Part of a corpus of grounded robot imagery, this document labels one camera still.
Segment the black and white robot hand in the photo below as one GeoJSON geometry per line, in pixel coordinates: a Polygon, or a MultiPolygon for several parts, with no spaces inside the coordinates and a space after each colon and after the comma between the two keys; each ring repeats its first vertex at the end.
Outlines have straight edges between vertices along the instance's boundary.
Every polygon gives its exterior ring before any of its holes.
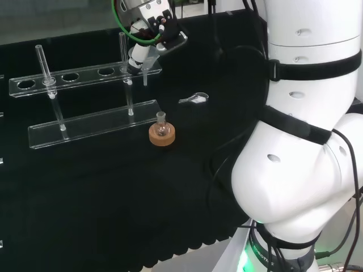
{"type": "Polygon", "coordinates": [[[135,42],[128,58],[128,73],[132,75],[141,71],[152,48],[160,56],[187,42],[173,1],[112,1],[111,7],[122,32],[135,42]]]}

